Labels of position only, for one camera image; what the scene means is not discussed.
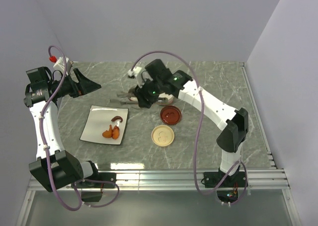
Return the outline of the metal serving tongs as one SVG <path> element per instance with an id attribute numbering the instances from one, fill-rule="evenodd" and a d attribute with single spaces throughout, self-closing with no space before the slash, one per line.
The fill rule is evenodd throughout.
<path id="1" fill-rule="evenodd" d="M 132 107 L 134 109 L 140 109 L 138 104 L 134 104 L 132 101 L 130 101 L 128 99 L 128 93 L 127 92 L 120 92 L 118 94 L 116 94 L 116 98 L 112 98 L 109 100 L 110 103 L 116 103 L 116 104 L 120 104 L 122 106 L 128 106 L 128 107 Z"/>

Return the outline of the dark red sausage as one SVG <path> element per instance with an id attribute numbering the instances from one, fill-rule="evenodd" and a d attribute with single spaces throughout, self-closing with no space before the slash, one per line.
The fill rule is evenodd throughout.
<path id="1" fill-rule="evenodd" d="M 121 116 L 115 116 L 111 119 L 112 122 L 115 122 L 117 120 L 119 120 L 120 122 L 123 122 L 123 118 Z"/>

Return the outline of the orange fried chicken piece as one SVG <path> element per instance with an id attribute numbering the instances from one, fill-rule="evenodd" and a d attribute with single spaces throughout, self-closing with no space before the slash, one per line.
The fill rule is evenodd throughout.
<path id="1" fill-rule="evenodd" d="M 114 126 L 114 128 L 112 129 L 112 138 L 114 140 L 118 139 L 120 136 L 120 129 L 118 126 Z"/>

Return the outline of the orange fried shrimp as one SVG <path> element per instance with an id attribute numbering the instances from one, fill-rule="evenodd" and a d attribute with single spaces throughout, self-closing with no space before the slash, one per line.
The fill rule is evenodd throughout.
<path id="1" fill-rule="evenodd" d="M 108 130 L 105 130 L 103 133 L 102 133 L 102 136 L 104 138 L 112 138 L 112 125 L 109 125 L 109 129 Z"/>

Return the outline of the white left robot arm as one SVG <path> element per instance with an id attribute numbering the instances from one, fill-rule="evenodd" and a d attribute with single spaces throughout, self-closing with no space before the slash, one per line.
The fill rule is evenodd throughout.
<path id="1" fill-rule="evenodd" d="M 48 67 L 26 72 L 30 83 L 25 90 L 24 104 L 33 117 L 36 136 L 36 161 L 29 164 L 31 175 L 48 191 L 52 192 L 49 177 L 53 177 L 56 189 L 78 180 L 88 187 L 100 183 L 100 174 L 92 161 L 79 162 L 63 146 L 58 127 L 57 100 L 66 95 L 77 98 L 101 88 L 74 69 L 77 81 L 68 75 L 64 80 L 54 80 Z"/>

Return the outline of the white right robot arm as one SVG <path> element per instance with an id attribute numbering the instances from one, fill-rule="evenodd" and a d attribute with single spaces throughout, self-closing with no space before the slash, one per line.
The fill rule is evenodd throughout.
<path id="1" fill-rule="evenodd" d="M 219 180 L 225 186 L 236 182 L 241 145 L 248 133 L 248 112 L 244 108 L 228 106 L 184 71 L 172 73 L 160 59 L 145 68 L 130 69 L 128 76 L 137 80 L 134 95 L 140 107 L 150 108 L 165 93 L 190 104 L 215 123 L 221 130 L 216 140 L 222 150 Z"/>

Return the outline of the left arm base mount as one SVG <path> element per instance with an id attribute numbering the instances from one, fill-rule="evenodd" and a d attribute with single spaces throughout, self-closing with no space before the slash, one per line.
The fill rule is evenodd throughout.
<path id="1" fill-rule="evenodd" d="M 119 186 L 116 184 L 116 180 L 116 173 L 102 172 L 99 173 L 97 177 L 91 176 L 89 179 L 72 183 L 71 187 L 73 189 L 77 188 L 78 190 L 81 190 L 80 197 L 84 205 L 90 206 L 92 208 L 101 208 L 110 205 L 118 198 L 120 190 Z M 103 196 L 106 196 L 106 189 L 117 190 L 114 198 L 108 203 L 96 205 L 96 203 L 101 201 Z"/>

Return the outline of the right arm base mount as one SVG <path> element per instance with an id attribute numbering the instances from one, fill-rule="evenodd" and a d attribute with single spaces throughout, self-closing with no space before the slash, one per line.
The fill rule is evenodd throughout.
<path id="1" fill-rule="evenodd" d="M 201 183 L 205 188 L 215 188 L 225 176 L 220 170 L 218 172 L 204 172 Z M 229 206 L 239 200 L 246 193 L 248 180 L 246 173 L 239 169 L 232 175 L 227 176 L 217 189 L 217 197 L 221 203 Z"/>

